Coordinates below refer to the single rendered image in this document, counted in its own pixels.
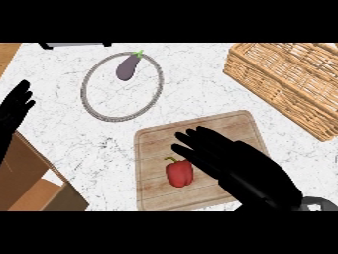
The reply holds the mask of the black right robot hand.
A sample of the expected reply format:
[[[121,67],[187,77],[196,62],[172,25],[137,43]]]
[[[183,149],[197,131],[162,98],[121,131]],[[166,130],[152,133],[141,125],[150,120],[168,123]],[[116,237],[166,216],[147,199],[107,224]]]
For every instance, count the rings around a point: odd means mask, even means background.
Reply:
[[[218,181],[218,186],[242,204],[236,212],[299,210],[301,190],[258,149],[200,126],[174,136],[187,147],[172,144],[172,151]]]

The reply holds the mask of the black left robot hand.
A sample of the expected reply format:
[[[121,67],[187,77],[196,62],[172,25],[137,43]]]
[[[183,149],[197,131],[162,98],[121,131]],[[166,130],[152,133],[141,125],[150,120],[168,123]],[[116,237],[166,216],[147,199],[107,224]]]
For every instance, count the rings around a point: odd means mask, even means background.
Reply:
[[[35,104],[30,96],[29,82],[22,80],[0,104],[0,164],[11,141],[11,134]]]

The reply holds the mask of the red bell pepper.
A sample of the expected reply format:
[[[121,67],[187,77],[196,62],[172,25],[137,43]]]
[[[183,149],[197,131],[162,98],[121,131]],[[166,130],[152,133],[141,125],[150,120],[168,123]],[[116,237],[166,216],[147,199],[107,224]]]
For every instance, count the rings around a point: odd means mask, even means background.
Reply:
[[[165,166],[165,176],[172,187],[181,188],[193,181],[193,166],[187,160],[177,160],[174,157],[165,157],[171,163]]]

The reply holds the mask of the wooden cutting board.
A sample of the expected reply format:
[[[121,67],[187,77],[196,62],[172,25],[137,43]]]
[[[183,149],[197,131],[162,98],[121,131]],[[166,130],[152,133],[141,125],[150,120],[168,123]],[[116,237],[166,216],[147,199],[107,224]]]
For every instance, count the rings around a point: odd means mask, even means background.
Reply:
[[[171,160],[165,157],[183,160],[171,150],[171,144],[180,144],[174,133],[197,126],[215,130],[233,141],[242,140],[267,155],[253,118],[245,110],[140,129],[132,140],[138,210],[193,210],[234,201],[216,181],[197,168],[193,168],[193,182],[187,186],[175,188],[168,184],[165,166]]]

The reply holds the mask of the wicker basket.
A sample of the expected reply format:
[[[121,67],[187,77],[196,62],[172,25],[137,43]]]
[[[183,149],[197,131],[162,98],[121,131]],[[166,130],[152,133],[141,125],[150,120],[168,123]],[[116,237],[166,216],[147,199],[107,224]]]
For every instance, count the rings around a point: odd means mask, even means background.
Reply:
[[[338,50],[323,43],[236,43],[224,74],[320,141],[338,136]]]

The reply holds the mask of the open brown wooden drawer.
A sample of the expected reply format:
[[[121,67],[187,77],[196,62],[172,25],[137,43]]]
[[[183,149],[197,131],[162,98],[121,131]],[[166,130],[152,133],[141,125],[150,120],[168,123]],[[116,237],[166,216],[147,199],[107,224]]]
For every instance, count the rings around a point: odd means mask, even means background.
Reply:
[[[87,202],[19,132],[0,165],[0,211],[84,211]]]

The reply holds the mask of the grey appliance with black feet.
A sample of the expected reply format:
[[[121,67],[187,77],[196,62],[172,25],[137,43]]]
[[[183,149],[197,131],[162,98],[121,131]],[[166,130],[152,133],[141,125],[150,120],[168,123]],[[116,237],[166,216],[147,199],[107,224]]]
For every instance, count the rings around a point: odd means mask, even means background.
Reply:
[[[103,46],[110,47],[112,43],[38,43],[44,50],[51,50],[56,47],[76,47],[76,46]]]

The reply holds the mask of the purple eggplant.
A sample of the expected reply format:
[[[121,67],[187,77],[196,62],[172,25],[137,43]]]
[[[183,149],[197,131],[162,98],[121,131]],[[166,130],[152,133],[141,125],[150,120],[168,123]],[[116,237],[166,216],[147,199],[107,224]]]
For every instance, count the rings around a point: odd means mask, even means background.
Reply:
[[[115,76],[121,81],[128,81],[134,74],[134,69],[141,59],[141,52],[132,52],[126,59],[119,63]]]

